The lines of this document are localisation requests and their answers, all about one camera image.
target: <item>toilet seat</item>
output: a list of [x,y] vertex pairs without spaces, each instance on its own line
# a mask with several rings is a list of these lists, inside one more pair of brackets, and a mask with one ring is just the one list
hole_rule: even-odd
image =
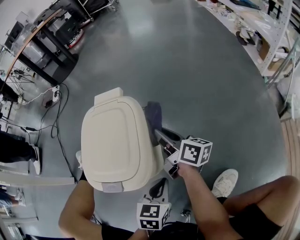
[[104,192],[139,189],[163,169],[141,106],[121,88],[95,96],[83,119],[81,145],[85,176]]

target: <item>hand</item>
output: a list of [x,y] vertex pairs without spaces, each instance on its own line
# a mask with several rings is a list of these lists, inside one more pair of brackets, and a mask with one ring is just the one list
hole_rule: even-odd
[[185,163],[178,163],[178,174],[179,176],[181,177],[184,177],[186,174],[188,174],[190,171],[197,171],[197,168],[192,166],[192,165],[189,165],[189,164],[185,164]]

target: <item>toilet lid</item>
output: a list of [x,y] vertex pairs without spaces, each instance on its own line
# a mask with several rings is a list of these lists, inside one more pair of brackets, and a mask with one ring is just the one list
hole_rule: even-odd
[[82,164],[95,182],[126,181],[139,169],[140,146],[130,101],[134,99],[114,99],[92,107],[84,117]]

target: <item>white wall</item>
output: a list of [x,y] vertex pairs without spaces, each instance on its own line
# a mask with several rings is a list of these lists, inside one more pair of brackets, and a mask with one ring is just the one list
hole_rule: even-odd
[[0,3],[0,44],[3,44],[8,30],[12,30],[16,17],[20,12],[29,16],[29,20],[34,20],[54,0],[4,0]]

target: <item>forearm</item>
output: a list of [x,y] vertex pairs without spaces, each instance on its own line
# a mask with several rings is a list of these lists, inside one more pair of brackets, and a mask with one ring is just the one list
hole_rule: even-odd
[[196,223],[205,239],[241,239],[230,226],[226,210],[211,193],[199,172],[191,168],[181,172],[181,176],[187,187]]
[[199,226],[228,221],[225,209],[211,193],[196,169],[191,169],[183,175],[183,179]]
[[82,222],[90,221],[94,208],[94,188],[87,181],[79,181],[60,215],[61,230],[72,237],[70,232],[80,227]]
[[146,230],[138,229],[128,240],[148,240],[148,234]]

